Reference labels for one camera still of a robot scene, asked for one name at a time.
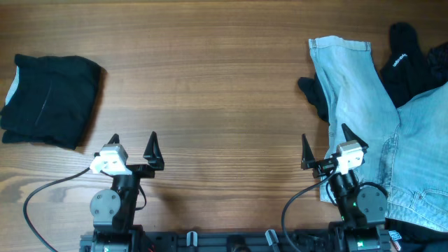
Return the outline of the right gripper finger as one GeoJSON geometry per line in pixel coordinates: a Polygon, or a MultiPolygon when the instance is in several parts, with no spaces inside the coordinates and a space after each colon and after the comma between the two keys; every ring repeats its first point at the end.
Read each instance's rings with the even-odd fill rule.
{"type": "Polygon", "coordinates": [[[306,134],[302,134],[302,163],[315,162],[314,154],[307,140],[306,134]]]}
{"type": "Polygon", "coordinates": [[[361,148],[369,148],[368,144],[357,136],[345,123],[342,123],[342,131],[346,141],[357,141],[361,148]]]}

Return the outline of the light blue denim shorts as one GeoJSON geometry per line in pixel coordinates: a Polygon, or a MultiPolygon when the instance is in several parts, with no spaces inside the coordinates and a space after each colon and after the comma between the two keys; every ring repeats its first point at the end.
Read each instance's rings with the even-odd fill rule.
{"type": "Polygon", "coordinates": [[[368,144],[356,176],[387,190],[386,217],[446,232],[447,87],[395,107],[369,42],[312,38],[309,52],[328,108],[329,153],[348,126],[368,144]]]}

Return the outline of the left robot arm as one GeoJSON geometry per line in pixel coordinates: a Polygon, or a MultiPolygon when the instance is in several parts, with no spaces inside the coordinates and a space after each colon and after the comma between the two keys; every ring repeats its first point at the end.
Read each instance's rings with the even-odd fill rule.
{"type": "Polygon", "coordinates": [[[128,154],[120,144],[118,134],[94,154],[90,169],[94,174],[112,178],[109,189],[97,192],[90,202],[94,231],[80,237],[84,252],[143,252],[154,251],[155,244],[141,225],[134,224],[139,195],[143,195],[141,179],[152,179],[156,171],[165,168],[158,137],[152,132],[143,152],[145,164],[127,164],[128,154]]]}

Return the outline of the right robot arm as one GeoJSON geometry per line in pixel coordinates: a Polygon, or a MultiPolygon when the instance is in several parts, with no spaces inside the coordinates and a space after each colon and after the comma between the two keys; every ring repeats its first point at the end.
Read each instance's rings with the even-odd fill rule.
{"type": "Polygon", "coordinates": [[[379,184],[358,180],[355,169],[364,164],[368,144],[346,124],[342,124],[342,131],[345,142],[319,161],[302,135],[302,168],[312,169],[314,178],[325,180],[341,216],[341,221],[328,225],[326,245],[331,251],[389,251],[388,231],[384,229],[388,193],[379,184]]]}

